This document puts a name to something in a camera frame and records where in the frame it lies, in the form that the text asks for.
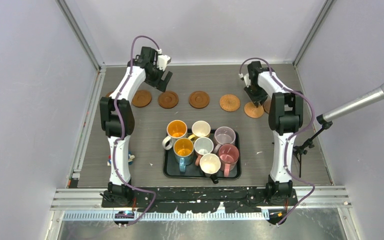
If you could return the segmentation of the white mug orange inside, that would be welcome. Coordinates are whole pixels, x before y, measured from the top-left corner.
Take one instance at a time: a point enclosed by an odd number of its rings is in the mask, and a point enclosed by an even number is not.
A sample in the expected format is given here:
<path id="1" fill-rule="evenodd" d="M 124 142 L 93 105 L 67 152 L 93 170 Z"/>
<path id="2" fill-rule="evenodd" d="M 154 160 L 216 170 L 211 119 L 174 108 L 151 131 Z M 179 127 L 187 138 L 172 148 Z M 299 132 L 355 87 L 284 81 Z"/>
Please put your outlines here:
<path id="1" fill-rule="evenodd" d="M 166 127 L 167 136 L 162 140 L 162 147 L 165 150 L 170 150 L 176 140 L 184 138 L 187 135 L 188 127 L 182 120 L 173 120 Z"/>

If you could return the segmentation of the woven rattan coaster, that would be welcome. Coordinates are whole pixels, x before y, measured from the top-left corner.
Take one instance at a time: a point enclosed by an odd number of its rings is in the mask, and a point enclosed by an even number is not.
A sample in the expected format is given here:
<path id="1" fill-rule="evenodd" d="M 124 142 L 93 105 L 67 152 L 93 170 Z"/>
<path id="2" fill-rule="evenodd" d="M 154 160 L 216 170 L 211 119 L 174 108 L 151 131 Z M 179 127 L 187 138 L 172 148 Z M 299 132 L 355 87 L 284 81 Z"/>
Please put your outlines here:
<path id="1" fill-rule="evenodd" d="M 240 99 L 234 94 L 225 94 L 219 100 L 219 105 L 222 110 L 234 112 L 241 106 Z"/>
<path id="2" fill-rule="evenodd" d="M 260 118 L 264 115 L 264 107 L 260 104 L 257 106 L 253 102 L 248 102 L 244 105 L 244 113 L 250 118 Z"/>

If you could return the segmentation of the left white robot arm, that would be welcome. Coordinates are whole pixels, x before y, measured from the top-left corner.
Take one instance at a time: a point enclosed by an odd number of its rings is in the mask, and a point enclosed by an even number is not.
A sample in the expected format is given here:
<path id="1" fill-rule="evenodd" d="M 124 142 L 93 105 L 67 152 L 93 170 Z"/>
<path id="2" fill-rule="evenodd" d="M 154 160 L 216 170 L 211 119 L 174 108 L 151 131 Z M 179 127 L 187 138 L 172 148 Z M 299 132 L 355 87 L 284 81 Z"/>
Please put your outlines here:
<path id="1" fill-rule="evenodd" d="M 143 46 L 127 63 L 126 73 L 109 97 L 99 101 L 101 128 L 110 148 L 111 173 L 103 198 L 128 207 L 134 199 L 129 171 L 129 142 L 135 128 L 132 103 L 142 83 L 164 92 L 172 77 L 165 72 L 171 57 L 161 49 Z"/>

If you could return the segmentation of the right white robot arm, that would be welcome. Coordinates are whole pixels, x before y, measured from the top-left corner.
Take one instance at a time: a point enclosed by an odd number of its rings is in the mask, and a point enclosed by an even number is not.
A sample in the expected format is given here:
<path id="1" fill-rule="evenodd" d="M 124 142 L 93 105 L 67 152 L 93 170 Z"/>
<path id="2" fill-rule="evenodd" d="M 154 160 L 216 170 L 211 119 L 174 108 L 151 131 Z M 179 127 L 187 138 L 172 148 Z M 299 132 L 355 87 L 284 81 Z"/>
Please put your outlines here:
<path id="1" fill-rule="evenodd" d="M 284 203 L 292 196 L 291 163 L 296 133 L 304 121 L 303 98 L 281 82 L 271 67 L 260 61 L 247 65 L 243 77 L 245 92 L 253 105 L 270 100 L 268 124 L 273 133 L 273 164 L 266 183 L 264 198 L 271 205 Z"/>

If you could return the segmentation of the dark brown wooden coaster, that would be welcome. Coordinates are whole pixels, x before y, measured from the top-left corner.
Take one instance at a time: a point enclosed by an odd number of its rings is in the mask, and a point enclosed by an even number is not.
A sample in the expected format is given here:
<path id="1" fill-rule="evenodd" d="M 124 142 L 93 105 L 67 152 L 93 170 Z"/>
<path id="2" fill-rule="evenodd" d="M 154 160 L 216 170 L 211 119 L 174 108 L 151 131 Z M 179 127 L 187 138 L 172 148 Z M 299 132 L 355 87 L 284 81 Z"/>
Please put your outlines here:
<path id="1" fill-rule="evenodd" d="M 267 99 L 264 103 L 263 103 L 263 109 L 264 109 L 264 112 L 269 114 L 270 113 L 270 108 L 271 108 L 271 99 Z"/>

